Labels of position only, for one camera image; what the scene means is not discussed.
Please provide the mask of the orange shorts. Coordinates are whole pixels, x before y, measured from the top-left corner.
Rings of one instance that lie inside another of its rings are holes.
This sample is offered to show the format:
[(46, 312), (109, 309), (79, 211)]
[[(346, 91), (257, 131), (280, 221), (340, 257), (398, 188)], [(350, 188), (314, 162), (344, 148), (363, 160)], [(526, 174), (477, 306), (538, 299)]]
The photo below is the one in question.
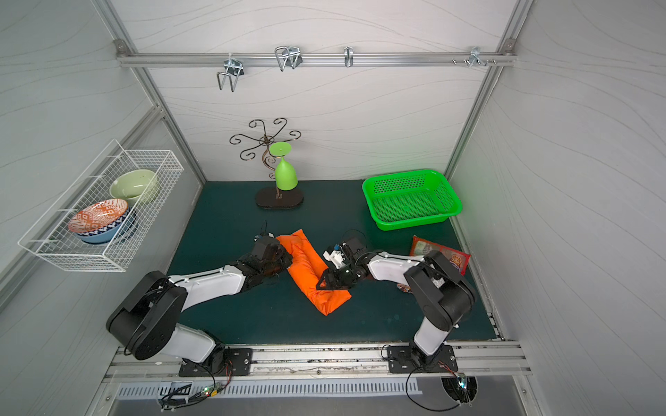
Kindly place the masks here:
[(288, 272), (313, 306), (323, 315), (329, 315), (351, 299), (348, 291), (317, 289), (317, 283), (328, 266), (317, 254), (302, 230), (291, 235), (277, 236), (277, 240), (292, 256)]

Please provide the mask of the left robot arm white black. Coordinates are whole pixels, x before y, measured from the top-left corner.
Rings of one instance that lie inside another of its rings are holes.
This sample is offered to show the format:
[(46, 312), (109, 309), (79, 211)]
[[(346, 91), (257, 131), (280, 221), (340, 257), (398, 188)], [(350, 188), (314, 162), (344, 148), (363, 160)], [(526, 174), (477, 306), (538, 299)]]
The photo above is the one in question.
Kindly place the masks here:
[(288, 269), (291, 254), (271, 234), (257, 237), (253, 249), (218, 269), (168, 276), (147, 273), (111, 313), (106, 329), (126, 355), (145, 361), (171, 355), (204, 363), (223, 354), (225, 344), (180, 323), (185, 310), (223, 296), (249, 291)]

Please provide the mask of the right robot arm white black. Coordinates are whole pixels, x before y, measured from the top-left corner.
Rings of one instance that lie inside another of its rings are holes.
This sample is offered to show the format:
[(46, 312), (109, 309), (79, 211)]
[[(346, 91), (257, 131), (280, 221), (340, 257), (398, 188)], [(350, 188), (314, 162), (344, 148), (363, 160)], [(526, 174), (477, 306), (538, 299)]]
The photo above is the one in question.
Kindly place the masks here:
[(476, 291), (440, 251), (402, 256), (369, 251), (358, 239), (350, 239), (329, 248), (324, 260), (331, 266), (319, 277), (318, 289), (341, 291), (370, 278), (409, 288), (423, 313), (411, 343), (416, 359), (430, 359), (439, 353), (476, 302)]

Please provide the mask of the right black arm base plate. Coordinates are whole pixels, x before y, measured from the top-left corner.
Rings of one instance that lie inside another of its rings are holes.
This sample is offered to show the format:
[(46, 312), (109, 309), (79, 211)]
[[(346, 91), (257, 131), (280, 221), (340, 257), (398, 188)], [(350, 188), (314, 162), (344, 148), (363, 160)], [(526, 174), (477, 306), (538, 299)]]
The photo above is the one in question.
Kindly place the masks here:
[(381, 357), (388, 362), (391, 374), (457, 373), (458, 363), (452, 346), (442, 344), (433, 355), (425, 355), (416, 345), (386, 345)]

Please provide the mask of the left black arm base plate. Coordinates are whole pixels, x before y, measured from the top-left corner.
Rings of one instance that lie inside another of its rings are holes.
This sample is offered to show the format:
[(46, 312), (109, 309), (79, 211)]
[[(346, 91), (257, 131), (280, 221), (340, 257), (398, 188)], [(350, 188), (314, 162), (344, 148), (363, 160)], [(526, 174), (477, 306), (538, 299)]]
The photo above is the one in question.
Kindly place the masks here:
[(184, 360), (180, 366), (180, 377), (205, 377), (212, 374), (248, 376), (253, 363), (252, 348), (218, 347), (203, 362)]

